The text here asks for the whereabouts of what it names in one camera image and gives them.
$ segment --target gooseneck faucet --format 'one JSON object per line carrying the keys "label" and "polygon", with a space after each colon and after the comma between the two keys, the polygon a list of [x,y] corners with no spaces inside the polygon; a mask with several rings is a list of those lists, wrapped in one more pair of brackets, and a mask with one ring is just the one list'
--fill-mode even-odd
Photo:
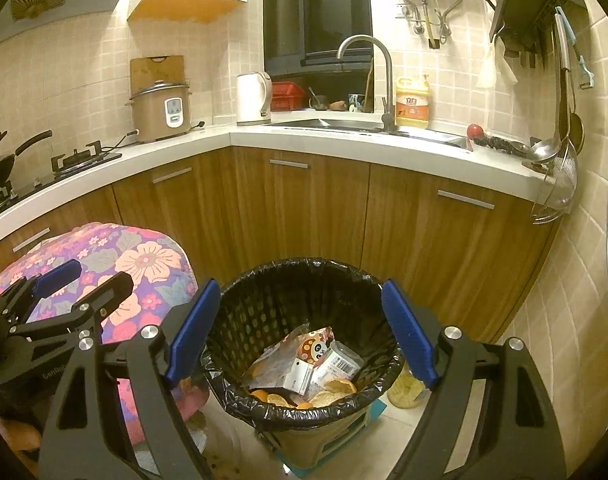
{"label": "gooseneck faucet", "polygon": [[384,101],[382,123],[384,124],[385,132],[388,132],[389,134],[396,134],[397,127],[395,126],[395,102],[393,100],[393,60],[390,59],[390,52],[388,51],[388,48],[386,48],[386,45],[384,45],[384,43],[377,38],[373,38],[367,34],[356,34],[356,36],[346,38],[341,43],[340,48],[337,51],[337,59],[341,61],[346,49],[355,41],[369,41],[370,43],[377,45],[382,51],[382,54],[384,54],[384,59],[386,60],[386,100],[382,98],[382,101]]}

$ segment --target electric kettle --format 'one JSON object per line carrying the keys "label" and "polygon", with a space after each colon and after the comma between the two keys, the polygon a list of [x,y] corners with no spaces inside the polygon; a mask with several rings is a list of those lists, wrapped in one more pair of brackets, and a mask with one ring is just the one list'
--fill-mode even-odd
{"label": "electric kettle", "polygon": [[237,76],[237,124],[269,124],[273,82],[265,72]]}

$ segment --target black trash bag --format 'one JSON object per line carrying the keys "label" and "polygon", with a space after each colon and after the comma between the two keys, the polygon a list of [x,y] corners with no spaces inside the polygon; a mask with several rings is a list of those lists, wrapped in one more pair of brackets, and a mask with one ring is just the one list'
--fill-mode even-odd
{"label": "black trash bag", "polygon": [[[241,386],[264,351],[294,328],[330,326],[335,338],[364,359],[357,393],[324,408],[266,404]],[[306,430],[366,408],[393,384],[404,357],[386,322],[378,280],[321,258],[271,262],[239,276],[222,291],[221,307],[201,364],[215,397],[231,415],[260,431]]]}

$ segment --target floral cushion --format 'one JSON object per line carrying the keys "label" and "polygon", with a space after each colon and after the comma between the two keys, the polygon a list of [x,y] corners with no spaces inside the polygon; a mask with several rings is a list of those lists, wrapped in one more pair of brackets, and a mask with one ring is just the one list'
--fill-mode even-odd
{"label": "floral cushion", "polygon": [[[186,303],[197,283],[191,264],[177,243],[156,231],[94,222],[43,242],[0,275],[0,294],[22,277],[31,278],[75,259],[82,264],[78,280],[39,301],[28,322],[67,314],[72,304],[116,272],[133,278],[133,293],[103,323],[104,343],[129,339],[142,327],[159,325],[168,311]],[[119,380],[119,397],[126,427],[133,444],[143,440],[130,381]],[[190,381],[173,391],[184,419],[208,399],[208,391],[194,388]]]}

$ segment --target rice cooker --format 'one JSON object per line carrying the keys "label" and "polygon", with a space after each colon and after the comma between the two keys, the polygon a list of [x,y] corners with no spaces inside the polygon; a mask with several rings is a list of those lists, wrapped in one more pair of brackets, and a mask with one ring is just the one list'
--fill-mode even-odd
{"label": "rice cooker", "polygon": [[130,98],[133,124],[143,142],[165,139],[191,129],[189,86],[155,81]]}

